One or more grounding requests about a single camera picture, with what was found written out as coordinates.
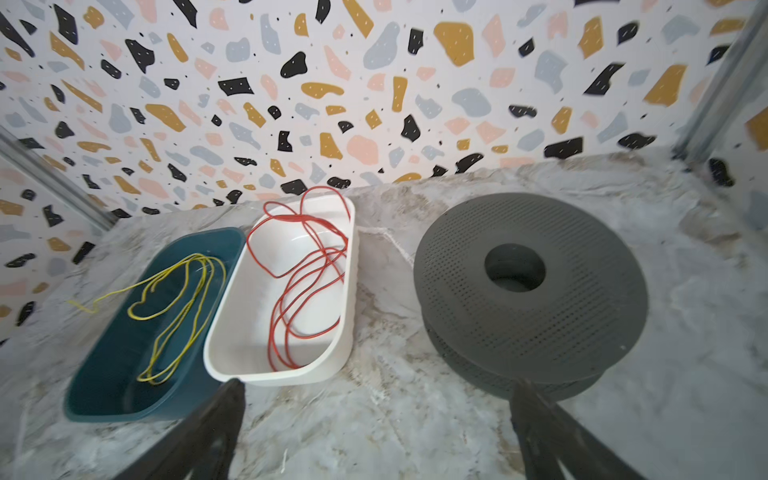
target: metal frame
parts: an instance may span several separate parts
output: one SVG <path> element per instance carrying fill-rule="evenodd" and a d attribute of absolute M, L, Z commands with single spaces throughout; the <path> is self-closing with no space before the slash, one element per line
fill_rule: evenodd
<path fill-rule="evenodd" d="M 114 480 L 227 480 L 245 414 L 245 385 L 231 379 Z"/>
<path fill-rule="evenodd" d="M 528 480 L 565 480 L 560 464 L 577 480 L 644 480 L 528 380 L 518 382 L 509 408 Z"/>
<path fill-rule="evenodd" d="M 740 37 L 715 74 L 710 87 L 688 122 L 685 134 L 673 147 L 676 158 L 689 167 L 707 161 L 717 140 L 739 111 L 744 95 L 768 61 L 768 0 L 755 7 Z"/>
<path fill-rule="evenodd" d="M 80 187 L 25 147 L 3 127 L 0 127 L 0 152 L 11 165 L 34 178 L 63 204 L 85 217 L 95 228 L 107 231 L 117 222 L 115 215 L 102 210 Z"/>

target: empty spool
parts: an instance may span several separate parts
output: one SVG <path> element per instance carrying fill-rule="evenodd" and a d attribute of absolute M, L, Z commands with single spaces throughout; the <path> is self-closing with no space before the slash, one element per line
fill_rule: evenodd
<path fill-rule="evenodd" d="M 493 194 L 445 212 L 416 251 L 425 321 L 459 357 L 506 379 L 592 379 L 637 342 L 640 266 L 603 223 L 534 194 Z"/>
<path fill-rule="evenodd" d="M 424 328 L 427 330 L 429 339 L 435 350 L 440 354 L 445 363 L 450 366 L 454 372 L 458 373 L 464 380 L 470 382 L 481 390 L 485 390 L 491 395 L 509 400 L 515 391 L 515 380 L 483 370 L 463 356 L 456 353 L 454 349 L 448 346 L 435 332 L 427 322 L 424 322 Z M 584 390 L 593 386 L 601 375 L 596 375 L 588 379 L 578 380 L 577 382 L 566 383 L 536 383 L 538 390 L 547 396 L 553 402 L 569 399 L 582 393 Z"/>

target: teal plastic tray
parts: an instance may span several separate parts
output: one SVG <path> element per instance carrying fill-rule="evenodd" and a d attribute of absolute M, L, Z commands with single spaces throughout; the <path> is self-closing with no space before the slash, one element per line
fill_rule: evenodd
<path fill-rule="evenodd" d="M 220 228 L 192 233 L 175 240 L 152 260 L 141 280 L 168 268 L 192 253 L 203 253 L 221 260 L 227 268 L 227 282 L 234 270 L 245 235 L 237 228 Z M 190 279 L 193 285 L 200 278 L 200 269 Z M 184 284 L 184 271 L 174 271 L 148 297 L 147 304 L 138 307 L 139 315 L 162 310 L 178 295 Z M 219 306 L 226 288 L 217 265 L 208 298 L 203 305 L 200 321 Z M 191 298 L 194 288 L 188 288 L 171 310 L 158 318 L 137 321 L 126 309 L 141 298 L 142 287 L 134 289 L 118 309 L 109 327 L 101 335 L 91 353 L 72 379 L 64 403 L 65 415 L 73 422 L 132 422 L 139 419 L 180 419 L 210 398 L 220 383 L 208 375 L 203 364 L 203 345 L 210 328 L 197 338 L 182 359 L 175 374 L 165 383 L 152 386 L 137 382 L 136 377 L 149 363 L 155 337 L 176 317 Z M 198 303 L 193 305 L 197 311 Z M 186 345 L 192 330 L 191 315 L 173 335 L 157 365 L 163 369 Z"/>

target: white plastic tray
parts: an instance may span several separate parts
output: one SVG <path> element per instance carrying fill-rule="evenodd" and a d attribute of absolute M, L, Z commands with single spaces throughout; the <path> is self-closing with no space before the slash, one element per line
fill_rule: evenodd
<path fill-rule="evenodd" d="M 340 319 L 339 325 L 313 339 L 291 338 L 291 356 L 296 363 L 305 366 L 288 369 L 273 356 L 275 366 L 280 369 L 274 372 L 266 356 L 270 316 L 290 275 L 281 279 L 272 278 L 257 265 L 248 248 L 244 247 L 234 271 L 228 272 L 232 276 L 231 280 L 205 340 L 205 368 L 212 377 L 221 382 L 238 378 L 245 383 L 261 386 L 299 385 L 321 382 L 344 366 L 352 350 L 358 244 L 355 206 L 351 200 L 345 198 L 344 201 L 352 216 L 351 220 L 347 218 L 342 201 L 335 194 L 304 201 L 304 213 L 333 223 L 347 236 L 349 246 L 346 262 L 336 262 L 337 266 L 344 266 L 343 283 L 337 282 L 316 294 L 294 321 L 296 329 L 303 333 L 322 331 L 333 325 L 337 318 Z M 286 205 L 299 211 L 299 201 Z M 270 212 L 289 213 L 282 207 L 271 208 Z M 316 223 L 313 226 L 327 247 L 341 247 L 338 237 Z M 259 261 L 275 274 L 287 271 L 317 248 L 301 223 L 278 220 L 265 223 L 248 243 Z M 333 276 L 335 272 L 333 275 L 326 273 L 318 284 L 327 283 Z M 284 333 L 285 327 L 280 323 L 275 335 L 280 352 L 284 352 Z"/>

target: plastic bin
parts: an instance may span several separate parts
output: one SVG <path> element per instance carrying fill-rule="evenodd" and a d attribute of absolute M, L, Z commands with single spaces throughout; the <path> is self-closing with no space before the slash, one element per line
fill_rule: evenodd
<path fill-rule="evenodd" d="M 140 280 L 168 268 L 192 253 L 203 253 L 224 263 L 229 282 L 244 244 L 245 235 L 237 228 L 220 228 L 186 235 L 159 252 Z M 200 272 L 200 268 L 194 271 L 190 279 L 193 284 L 197 284 Z M 221 283 L 220 268 L 217 268 L 209 296 L 200 313 L 201 321 L 205 321 L 212 309 L 218 308 L 223 292 Z M 145 306 L 136 309 L 136 313 L 141 315 L 161 310 L 178 294 L 183 284 L 184 270 L 177 269 L 148 297 Z M 179 419 L 194 411 L 218 389 L 220 383 L 208 375 L 203 363 L 203 345 L 211 321 L 167 382 L 153 386 L 136 380 L 149 363 L 155 337 L 176 317 L 194 292 L 194 288 L 188 288 L 185 297 L 163 316 L 137 321 L 127 315 L 126 309 L 141 298 L 142 288 L 131 291 L 72 379 L 64 411 L 73 422 Z M 198 303 L 193 305 L 193 312 L 197 311 L 197 306 Z M 187 317 L 168 343 L 157 364 L 159 369 L 176 358 L 186 345 L 191 330 L 192 319 Z"/>
<path fill-rule="evenodd" d="M 339 325 L 316 338 L 292 341 L 293 359 L 304 366 L 291 370 L 276 361 L 280 371 L 273 372 L 266 356 L 270 316 L 289 276 L 275 279 L 267 275 L 248 249 L 243 248 L 232 273 L 233 280 L 227 286 L 205 342 L 205 366 L 215 379 L 226 382 L 237 378 L 258 386 L 301 385 L 322 382 L 344 366 L 353 343 L 358 246 L 355 205 L 349 199 L 344 201 L 351 219 L 336 195 L 327 194 L 304 201 L 306 213 L 329 220 L 344 232 L 349 239 L 349 250 L 346 261 L 337 263 L 345 272 L 344 283 L 336 283 L 313 297 L 294 321 L 299 331 L 307 333 L 322 331 L 336 319 L 339 319 Z M 287 205 L 299 209 L 299 201 Z M 271 211 L 283 213 L 282 207 Z M 338 242 L 336 236 L 324 227 L 314 227 L 326 246 L 340 247 L 335 244 Z M 257 230 L 250 238 L 250 245 L 273 272 L 288 270 L 317 248 L 300 223 L 277 221 L 265 223 Z M 324 276 L 319 284 L 331 280 L 335 272 L 329 270 L 326 275 L 328 277 Z M 280 351 L 284 351 L 284 333 L 281 323 L 275 335 Z"/>

